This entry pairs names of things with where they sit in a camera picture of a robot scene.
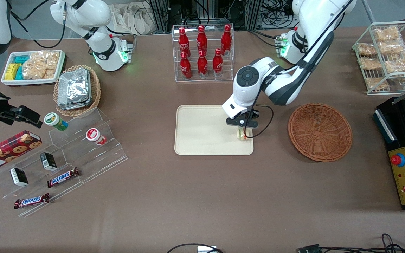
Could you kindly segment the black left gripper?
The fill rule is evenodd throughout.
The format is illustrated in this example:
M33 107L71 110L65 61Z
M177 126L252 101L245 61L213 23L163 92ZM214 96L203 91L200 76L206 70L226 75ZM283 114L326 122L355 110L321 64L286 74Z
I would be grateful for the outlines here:
M234 118L226 118L227 125L237 126L236 136L240 139L240 128L247 128L247 138L252 136L252 129L258 128L258 122L255 120L260 116L258 110L247 111L243 114L238 114Z

